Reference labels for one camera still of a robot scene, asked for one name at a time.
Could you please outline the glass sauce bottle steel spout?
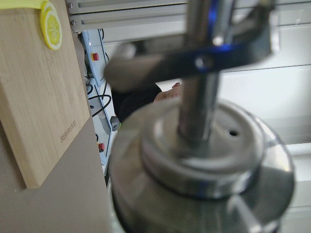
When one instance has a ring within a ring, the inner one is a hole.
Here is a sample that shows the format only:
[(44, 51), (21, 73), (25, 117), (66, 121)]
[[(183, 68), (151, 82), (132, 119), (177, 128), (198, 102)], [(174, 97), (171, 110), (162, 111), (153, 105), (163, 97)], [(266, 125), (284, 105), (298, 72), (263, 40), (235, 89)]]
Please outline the glass sauce bottle steel spout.
[(119, 92), (175, 78), (183, 95), (122, 123), (109, 186), (114, 233), (277, 233), (294, 165), (277, 134), (217, 99), (220, 72), (278, 51), (278, 15), (260, 0), (232, 22), (232, 0), (190, 0), (187, 32), (120, 45), (104, 70)]

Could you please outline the teach pendant with red button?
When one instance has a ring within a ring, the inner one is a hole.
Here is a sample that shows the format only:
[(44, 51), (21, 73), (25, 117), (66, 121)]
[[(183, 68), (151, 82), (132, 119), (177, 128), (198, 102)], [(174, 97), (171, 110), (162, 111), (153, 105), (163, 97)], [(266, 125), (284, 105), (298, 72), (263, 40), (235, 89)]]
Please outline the teach pendant with red button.
[(90, 74), (100, 88), (104, 83), (104, 68), (109, 62), (104, 49), (104, 30), (93, 29), (82, 32), (82, 41), (86, 51), (86, 60)]

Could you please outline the bamboo cutting board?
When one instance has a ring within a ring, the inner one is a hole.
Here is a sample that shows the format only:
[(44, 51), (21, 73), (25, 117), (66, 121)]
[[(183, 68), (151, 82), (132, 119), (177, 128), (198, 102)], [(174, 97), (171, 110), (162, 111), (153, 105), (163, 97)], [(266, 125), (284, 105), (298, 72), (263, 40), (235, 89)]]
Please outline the bamboo cutting board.
[(45, 43), (41, 8), (0, 10), (0, 121), (29, 189), (44, 183), (90, 118), (66, 3), (51, 3), (59, 50)]

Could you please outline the lemon slice beside knife tip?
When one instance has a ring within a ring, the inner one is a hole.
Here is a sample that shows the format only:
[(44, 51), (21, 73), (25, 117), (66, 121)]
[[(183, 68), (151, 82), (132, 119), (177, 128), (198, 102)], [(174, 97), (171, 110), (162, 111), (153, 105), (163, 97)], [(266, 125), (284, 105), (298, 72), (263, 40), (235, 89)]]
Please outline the lemon slice beside knife tip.
[(44, 0), (41, 4), (40, 27), (45, 43), (51, 50), (59, 50), (62, 45), (62, 28), (54, 5)]

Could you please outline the yellow plastic knife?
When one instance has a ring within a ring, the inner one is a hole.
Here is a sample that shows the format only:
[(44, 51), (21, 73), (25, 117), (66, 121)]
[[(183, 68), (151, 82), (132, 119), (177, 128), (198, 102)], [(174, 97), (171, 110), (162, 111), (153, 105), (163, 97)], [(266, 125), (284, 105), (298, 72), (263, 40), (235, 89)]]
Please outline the yellow plastic knife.
[(0, 0), (0, 9), (34, 8), (40, 9), (42, 0)]

